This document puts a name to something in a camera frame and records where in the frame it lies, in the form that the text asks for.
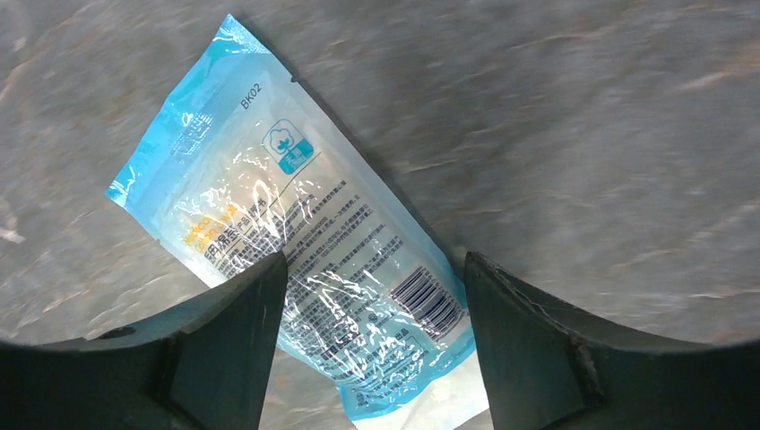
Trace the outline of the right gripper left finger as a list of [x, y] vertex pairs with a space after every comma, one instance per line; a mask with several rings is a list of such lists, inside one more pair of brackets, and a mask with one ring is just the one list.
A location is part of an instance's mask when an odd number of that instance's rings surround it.
[[3, 342], [2, 428], [256, 429], [287, 280], [275, 253], [91, 340]]

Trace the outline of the blue cotton pad packet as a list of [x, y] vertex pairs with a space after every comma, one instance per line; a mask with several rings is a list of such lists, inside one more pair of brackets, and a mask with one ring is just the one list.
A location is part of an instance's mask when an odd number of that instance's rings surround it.
[[281, 61], [227, 16], [107, 190], [214, 288], [281, 252], [277, 344], [358, 429], [455, 429], [488, 408], [462, 282]]

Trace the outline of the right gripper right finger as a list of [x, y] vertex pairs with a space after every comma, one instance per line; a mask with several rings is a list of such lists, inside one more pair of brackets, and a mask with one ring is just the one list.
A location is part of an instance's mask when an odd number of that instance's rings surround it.
[[465, 259], [464, 285], [497, 429], [756, 429], [759, 343], [715, 346], [591, 314]]

